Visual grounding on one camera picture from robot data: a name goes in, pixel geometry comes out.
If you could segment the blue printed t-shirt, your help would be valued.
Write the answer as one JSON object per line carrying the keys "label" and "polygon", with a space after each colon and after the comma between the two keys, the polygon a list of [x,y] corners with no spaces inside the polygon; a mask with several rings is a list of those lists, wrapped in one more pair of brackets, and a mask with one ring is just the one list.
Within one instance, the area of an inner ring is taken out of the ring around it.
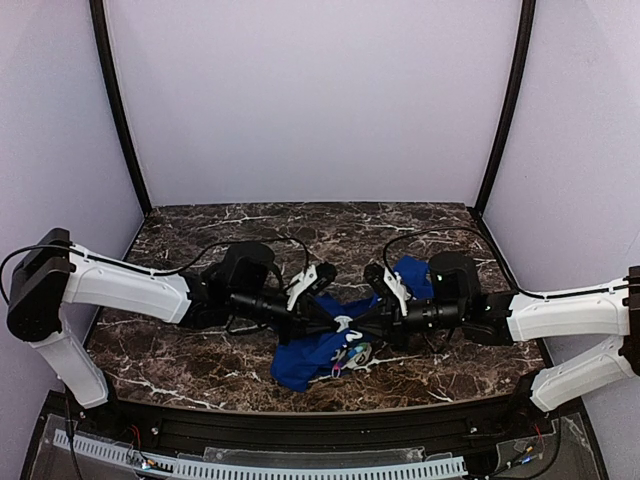
{"label": "blue printed t-shirt", "polygon": [[314,378],[330,375],[331,359],[338,350],[355,344],[349,342],[349,330],[317,341],[292,340],[276,348],[270,374],[278,384],[304,392]]}

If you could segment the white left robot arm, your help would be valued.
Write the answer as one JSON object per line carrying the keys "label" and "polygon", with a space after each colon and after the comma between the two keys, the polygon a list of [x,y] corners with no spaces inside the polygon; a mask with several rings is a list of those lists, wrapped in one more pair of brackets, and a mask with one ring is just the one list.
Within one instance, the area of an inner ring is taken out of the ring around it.
{"label": "white left robot arm", "polygon": [[17,262],[1,288],[6,325],[39,353],[81,408],[100,409],[114,403],[115,394],[68,325],[67,305],[128,312],[187,330],[223,327],[231,335],[272,328],[282,344],[334,330],[336,322],[315,298],[335,280],[336,267],[306,258],[302,271],[285,281],[273,243],[226,241],[222,260],[200,272],[191,263],[159,270],[100,255],[54,228],[1,262]]}

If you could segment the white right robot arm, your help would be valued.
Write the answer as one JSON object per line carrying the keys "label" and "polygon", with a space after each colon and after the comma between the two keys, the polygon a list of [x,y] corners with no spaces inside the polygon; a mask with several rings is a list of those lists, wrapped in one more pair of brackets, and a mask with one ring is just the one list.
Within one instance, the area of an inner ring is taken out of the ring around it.
{"label": "white right robot arm", "polygon": [[400,278],[377,280],[387,298],[350,321],[351,329],[387,342],[430,330],[463,331],[471,342],[507,346],[533,339],[601,335],[591,349],[551,368],[524,375],[513,409],[551,412],[586,393],[639,373],[639,269],[587,290],[484,294],[474,269],[449,266],[431,273],[431,299],[406,298]]}

